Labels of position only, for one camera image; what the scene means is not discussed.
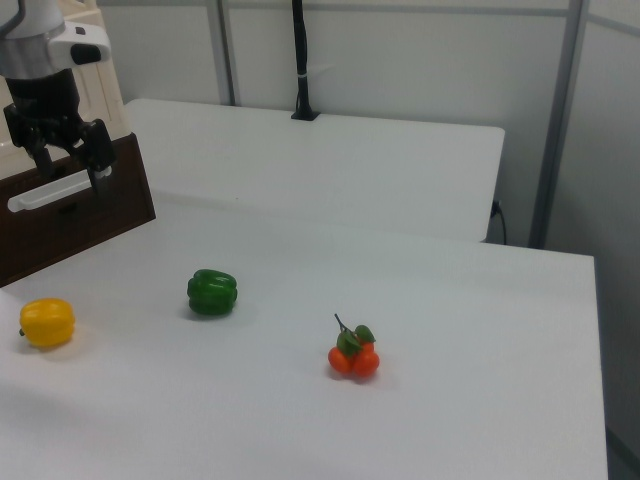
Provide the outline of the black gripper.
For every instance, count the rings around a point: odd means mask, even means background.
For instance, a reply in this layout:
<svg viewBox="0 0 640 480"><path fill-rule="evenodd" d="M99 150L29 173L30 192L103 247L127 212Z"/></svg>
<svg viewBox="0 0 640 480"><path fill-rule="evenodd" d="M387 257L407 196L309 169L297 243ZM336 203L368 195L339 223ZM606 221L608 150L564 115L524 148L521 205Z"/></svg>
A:
<svg viewBox="0 0 640 480"><path fill-rule="evenodd" d="M94 193L111 173L116 161L113 142L105 123L86 122L79 115L79 93L74 75L64 69L39 79L6 79L12 103L4 108L11 140L23 147L44 177L55 167L47 145L75 149L76 159L87 171Z"/></svg>

